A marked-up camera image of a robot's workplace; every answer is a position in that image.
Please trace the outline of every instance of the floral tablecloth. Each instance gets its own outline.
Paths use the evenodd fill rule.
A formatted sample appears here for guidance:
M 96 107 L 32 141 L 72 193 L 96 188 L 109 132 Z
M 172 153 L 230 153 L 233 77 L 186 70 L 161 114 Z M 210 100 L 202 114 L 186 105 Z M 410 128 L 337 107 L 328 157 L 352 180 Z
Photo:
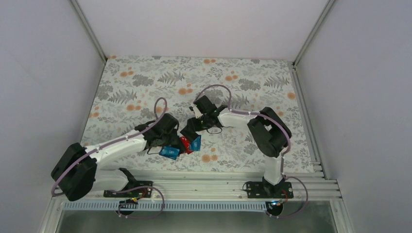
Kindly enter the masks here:
M 286 61 L 160 56 L 111 56 L 107 61 L 82 139 L 84 146 L 118 137 L 155 118 L 158 97 L 168 101 L 167 112 L 180 122 L 194 116 L 190 103 L 211 84 L 224 84 L 233 93 L 232 107 L 259 111 L 273 108 L 292 132 L 286 172 L 313 172 L 291 75 Z M 217 106 L 226 104 L 223 88 L 206 95 Z M 161 113 L 164 105 L 158 105 Z M 259 172 L 262 153 L 247 131 L 224 128 L 220 134 L 201 132 L 201 151 L 177 160 L 135 152 L 115 163 L 141 170 Z

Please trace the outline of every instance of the black mounting plate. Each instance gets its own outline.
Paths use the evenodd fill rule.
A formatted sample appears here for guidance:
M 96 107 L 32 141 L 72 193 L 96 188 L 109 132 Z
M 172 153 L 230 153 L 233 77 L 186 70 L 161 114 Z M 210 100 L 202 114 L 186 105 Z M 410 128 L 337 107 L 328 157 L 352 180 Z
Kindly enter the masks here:
M 290 182 L 282 182 L 277 184 L 278 191 L 273 194 L 268 194 L 263 188 L 263 182 L 248 181 L 245 183 L 245 191 L 247 192 L 247 198 L 253 199 L 284 199 L 285 190 L 288 194 L 288 198 L 293 198 L 293 189 Z
M 133 182 L 133 187 L 130 186 L 130 183 L 124 188 L 124 190 L 131 189 L 134 187 L 139 187 L 139 186 L 153 186 L 152 181 L 135 181 Z M 140 197 L 143 194 L 143 190 L 141 189 L 136 189 L 128 193 L 113 193 L 110 191 L 105 190 L 103 193 L 103 197 L 105 198 L 135 198 L 135 197 Z M 146 190 L 146 194 L 144 195 L 143 198 L 150 198 L 152 196 L 152 190 Z

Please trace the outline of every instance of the gray wall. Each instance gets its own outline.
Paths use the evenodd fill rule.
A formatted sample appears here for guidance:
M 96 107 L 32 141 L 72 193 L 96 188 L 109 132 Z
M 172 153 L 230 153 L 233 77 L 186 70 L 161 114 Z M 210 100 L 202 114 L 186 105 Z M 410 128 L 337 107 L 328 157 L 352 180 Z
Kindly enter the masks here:
M 67 0 L 0 2 L 0 226 L 37 232 L 103 62 Z
M 412 228 L 412 1 L 339 0 L 298 65 L 354 230 Z

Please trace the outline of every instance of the blue packet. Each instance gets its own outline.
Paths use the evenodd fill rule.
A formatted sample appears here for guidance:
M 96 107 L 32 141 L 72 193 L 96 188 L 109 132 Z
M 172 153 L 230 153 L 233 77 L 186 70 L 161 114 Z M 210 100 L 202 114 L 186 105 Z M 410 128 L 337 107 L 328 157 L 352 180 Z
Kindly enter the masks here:
M 199 135 L 189 146 L 189 150 L 193 151 L 200 151 L 200 142 L 201 142 L 202 136 Z
M 163 147 L 159 152 L 160 155 L 176 160 L 179 155 L 179 149 L 174 147 Z

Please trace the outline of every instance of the gray floor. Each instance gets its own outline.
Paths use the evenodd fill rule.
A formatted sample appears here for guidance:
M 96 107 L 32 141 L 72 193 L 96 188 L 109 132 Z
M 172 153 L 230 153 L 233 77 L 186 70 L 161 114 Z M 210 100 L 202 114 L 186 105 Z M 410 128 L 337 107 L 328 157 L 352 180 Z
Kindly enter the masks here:
M 298 202 L 285 204 L 283 214 L 293 213 Z M 148 216 L 151 212 L 134 213 Z M 164 212 L 153 220 L 119 218 L 114 211 L 64 211 L 59 233 L 335 233 L 327 201 L 311 201 L 299 215 L 270 219 L 253 212 Z

